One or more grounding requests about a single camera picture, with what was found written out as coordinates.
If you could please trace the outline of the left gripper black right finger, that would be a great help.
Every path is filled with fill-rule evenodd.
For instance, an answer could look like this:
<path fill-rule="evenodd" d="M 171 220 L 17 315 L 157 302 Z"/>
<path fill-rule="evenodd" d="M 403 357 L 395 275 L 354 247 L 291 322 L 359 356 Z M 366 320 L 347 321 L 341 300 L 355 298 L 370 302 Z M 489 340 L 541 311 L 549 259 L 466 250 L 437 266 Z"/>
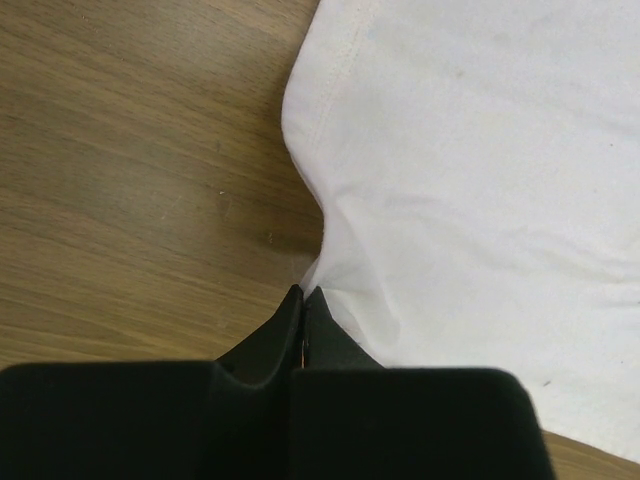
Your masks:
<path fill-rule="evenodd" d="M 552 479 L 529 395 L 486 368 L 384 368 L 305 302 L 292 375 L 295 479 Z"/>

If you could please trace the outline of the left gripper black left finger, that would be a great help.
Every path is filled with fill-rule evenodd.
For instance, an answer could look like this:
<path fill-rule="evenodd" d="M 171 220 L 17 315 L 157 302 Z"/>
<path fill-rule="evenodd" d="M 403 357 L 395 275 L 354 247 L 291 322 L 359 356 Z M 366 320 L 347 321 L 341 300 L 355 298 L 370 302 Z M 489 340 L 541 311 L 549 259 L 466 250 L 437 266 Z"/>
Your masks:
<path fill-rule="evenodd" d="M 283 479 L 303 294 L 214 360 L 1 373 L 5 479 Z"/>

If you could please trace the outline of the white t-shirt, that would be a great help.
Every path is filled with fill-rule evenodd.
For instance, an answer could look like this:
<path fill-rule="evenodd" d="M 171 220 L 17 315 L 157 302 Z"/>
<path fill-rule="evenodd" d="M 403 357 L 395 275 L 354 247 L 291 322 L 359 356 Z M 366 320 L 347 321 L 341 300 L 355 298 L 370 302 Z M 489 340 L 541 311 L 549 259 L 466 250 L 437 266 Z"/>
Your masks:
<path fill-rule="evenodd" d="M 386 366 L 511 372 L 639 458 L 639 5 L 322 1 L 282 107 L 305 290 Z"/>

